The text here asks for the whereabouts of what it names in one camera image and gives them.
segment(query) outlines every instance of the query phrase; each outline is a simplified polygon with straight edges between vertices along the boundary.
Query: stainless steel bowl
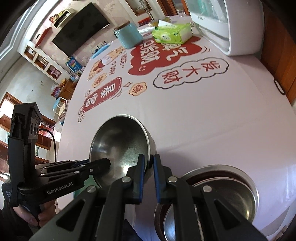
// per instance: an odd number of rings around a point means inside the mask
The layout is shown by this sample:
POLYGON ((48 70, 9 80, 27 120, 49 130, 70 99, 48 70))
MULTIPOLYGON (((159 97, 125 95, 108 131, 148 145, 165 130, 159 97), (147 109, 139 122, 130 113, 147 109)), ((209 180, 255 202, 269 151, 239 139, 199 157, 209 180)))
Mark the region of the stainless steel bowl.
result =
MULTIPOLYGON (((193 186, 212 186, 247 220, 253 221, 259 195, 254 182, 243 171, 227 165, 211 165, 191 171, 181 178, 193 186)), ((172 207, 158 204, 155 209, 154 225, 161 241, 175 241, 172 207)))
POLYGON ((129 167, 137 165, 138 155, 145 156, 145 179, 150 168, 150 154, 156 153, 155 143, 149 132, 136 118, 118 115, 107 120, 97 131, 91 144, 90 161, 108 158, 109 172, 104 176, 94 176, 96 183, 103 187, 126 176, 129 167))

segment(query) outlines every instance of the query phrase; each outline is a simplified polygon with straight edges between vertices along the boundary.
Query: television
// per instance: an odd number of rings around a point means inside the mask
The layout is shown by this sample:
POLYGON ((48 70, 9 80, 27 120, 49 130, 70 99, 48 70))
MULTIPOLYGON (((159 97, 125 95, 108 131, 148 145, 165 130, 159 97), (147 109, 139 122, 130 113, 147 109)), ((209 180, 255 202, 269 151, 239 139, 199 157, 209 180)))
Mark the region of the television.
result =
POLYGON ((71 57, 95 33, 109 24, 95 5, 90 3, 66 23, 52 42, 71 57))

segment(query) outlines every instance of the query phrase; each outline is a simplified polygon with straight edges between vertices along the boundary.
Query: screw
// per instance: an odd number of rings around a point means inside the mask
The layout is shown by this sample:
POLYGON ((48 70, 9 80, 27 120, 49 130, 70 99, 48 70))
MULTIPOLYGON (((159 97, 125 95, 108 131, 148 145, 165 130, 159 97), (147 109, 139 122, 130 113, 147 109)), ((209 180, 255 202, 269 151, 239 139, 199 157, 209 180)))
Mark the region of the screw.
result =
POLYGON ((212 191, 212 188, 208 185, 203 186, 202 189, 204 190, 204 192, 211 192, 212 191))
POLYGON ((131 178, 130 177, 123 177, 121 180, 123 183, 129 183, 131 181, 131 178))
POLYGON ((173 176, 168 178, 168 181, 169 181, 170 183, 175 183, 175 182, 177 182, 177 180, 178 180, 178 178, 173 177, 173 176))
POLYGON ((88 193, 93 193, 93 192, 95 192, 96 191, 96 187, 95 186, 89 186, 88 188, 87 188, 87 192, 88 193))

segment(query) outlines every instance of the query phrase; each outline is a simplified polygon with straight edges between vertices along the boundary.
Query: tissue box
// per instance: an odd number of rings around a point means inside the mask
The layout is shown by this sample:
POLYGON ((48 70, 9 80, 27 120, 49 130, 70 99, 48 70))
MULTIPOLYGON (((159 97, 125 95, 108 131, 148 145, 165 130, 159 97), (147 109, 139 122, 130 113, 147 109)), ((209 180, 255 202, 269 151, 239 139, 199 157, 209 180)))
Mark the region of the tissue box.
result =
POLYGON ((183 44, 192 37, 189 23, 160 26, 152 32, 157 43, 183 44))

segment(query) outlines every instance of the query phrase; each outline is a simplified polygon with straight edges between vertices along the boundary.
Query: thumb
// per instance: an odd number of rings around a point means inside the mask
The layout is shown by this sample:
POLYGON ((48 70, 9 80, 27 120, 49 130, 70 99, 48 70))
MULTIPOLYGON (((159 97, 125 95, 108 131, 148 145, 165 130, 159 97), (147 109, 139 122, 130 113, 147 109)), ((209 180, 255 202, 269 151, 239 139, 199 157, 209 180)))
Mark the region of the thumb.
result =
POLYGON ((13 210, 20 218, 25 220, 27 223, 29 223, 33 226, 38 226, 38 222, 33 217, 33 215, 31 213, 29 213, 26 209, 24 209, 21 205, 19 205, 18 207, 14 207, 13 210))

